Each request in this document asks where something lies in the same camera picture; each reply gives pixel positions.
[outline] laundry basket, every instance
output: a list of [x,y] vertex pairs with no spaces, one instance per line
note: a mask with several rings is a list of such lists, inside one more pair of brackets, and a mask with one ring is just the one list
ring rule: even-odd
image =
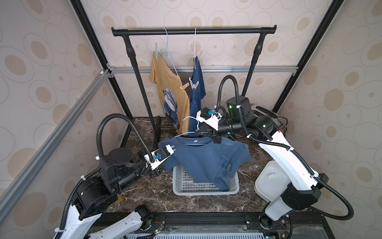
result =
[[197,184],[182,166],[179,165],[173,168],[172,190],[179,196],[236,194],[239,192],[239,177],[237,172],[234,178],[228,177],[228,185],[230,189],[227,192],[223,192],[213,183]]

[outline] graphic print on t-shirt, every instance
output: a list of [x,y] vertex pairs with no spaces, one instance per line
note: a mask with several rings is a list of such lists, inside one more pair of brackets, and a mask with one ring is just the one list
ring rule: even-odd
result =
[[166,88],[163,93],[165,94],[165,102],[163,105],[165,108],[166,118],[168,118],[176,126],[176,129],[179,129],[180,124],[178,116],[176,115],[178,105],[176,104],[175,96],[168,88]]

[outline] yellow t-shirt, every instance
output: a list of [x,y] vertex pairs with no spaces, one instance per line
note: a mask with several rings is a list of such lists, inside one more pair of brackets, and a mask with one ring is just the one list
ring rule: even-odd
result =
[[151,81],[157,84],[160,104],[166,117],[174,124],[178,134],[189,131],[190,101],[186,91],[181,88],[180,77],[174,74],[164,63],[162,56],[151,62]]

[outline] rack leg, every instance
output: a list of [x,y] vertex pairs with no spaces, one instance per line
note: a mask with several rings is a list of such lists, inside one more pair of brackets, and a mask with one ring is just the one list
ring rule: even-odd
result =
[[144,104],[146,105],[147,112],[149,113],[149,118],[151,121],[152,129],[154,130],[154,136],[157,137],[158,130],[157,130],[157,127],[155,125],[154,118],[152,116],[149,100],[147,99],[147,95],[146,95],[146,91],[144,89],[141,74],[139,73],[138,63],[137,63],[137,59],[135,58],[134,48],[131,45],[130,37],[128,35],[123,35],[123,40],[125,41],[127,56],[130,58],[131,66],[134,69],[135,76],[137,77],[137,80],[138,80],[139,88],[141,89]]
[[241,96],[245,96],[245,94],[247,93],[247,89],[252,78],[253,69],[255,68],[257,60],[259,59],[259,56],[261,54],[262,45],[264,43],[264,39],[266,35],[267,35],[266,33],[261,33],[259,36],[259,40],[257,41],[255,50],[253,51],[251,66],[249,67],[247,79],[245,80],[245,84],[244,84],[244,88],[243,88],[243,92],[241,93]]
[[162,119],[160,116],[157,116],[157,133],[154,135],[154,140],[152,142],[152,148],[158,148],[158,143],[160,141],[160,125],[161,125]]

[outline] shirt sleeve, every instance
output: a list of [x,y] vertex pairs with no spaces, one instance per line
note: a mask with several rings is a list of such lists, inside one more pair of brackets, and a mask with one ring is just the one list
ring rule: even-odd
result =
[[252,162],[252,157],[249,153],[248,145],[244,143],[233,141],[233,145],[231,145],[229,149],[231,150],[232,154],[231,159],[229,161],[231,167],[228,170],[228,176],[234,177],[240,165],[245,162]]

